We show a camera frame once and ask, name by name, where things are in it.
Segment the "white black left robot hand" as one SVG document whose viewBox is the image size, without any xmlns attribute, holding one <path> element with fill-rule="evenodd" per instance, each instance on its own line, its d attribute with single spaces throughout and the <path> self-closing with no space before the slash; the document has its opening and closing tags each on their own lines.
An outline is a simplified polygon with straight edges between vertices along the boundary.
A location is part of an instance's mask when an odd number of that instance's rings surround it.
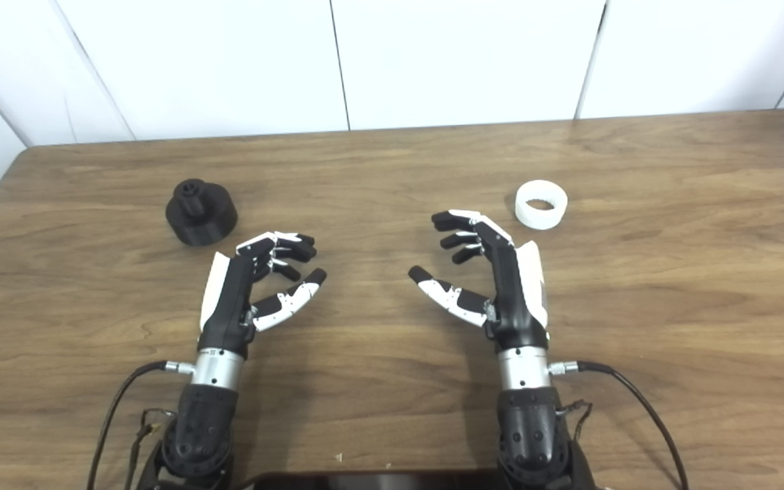
<svg viewBox="0 0 784 490">
<path fill-rule="evenodd" d="M 295 316 L 327 278 L 323 269 L 302 276 L 287 259 L 308 263 L 315 258 L 315 239 L 302 233 L 270 231 L 240 243 L 233 257 L 221 255 L 224 276 L 214 309 L 201 314 L 198 350 L 221 350 L 243 359 L 257 333 Z M 293 286 L 259 301 L 251 300 L 255 283 L 279 274 Z"/>
</svg>

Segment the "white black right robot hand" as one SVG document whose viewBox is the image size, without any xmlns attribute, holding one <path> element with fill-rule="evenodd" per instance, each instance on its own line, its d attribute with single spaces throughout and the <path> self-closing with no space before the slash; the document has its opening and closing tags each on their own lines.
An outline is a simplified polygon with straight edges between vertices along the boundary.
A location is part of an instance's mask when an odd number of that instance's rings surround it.
<svg viewBox="0 0 784 490">
<path fill-rule="evenodd" d="M 536 243 L 516 247 L 512 236 L 477 211 L 448 209 L 431 217 L 448 231 L 443 249 L 455 249 L 454 264 L 485 257 L 491 264 L 495 297 L 489 298 L 432 276 L 414 265 L 408 275 L 427 297 L 470 325 L 480 327 L 498 350 L 534 347 L 548 350 L 548 312 Z"/>
</svg>

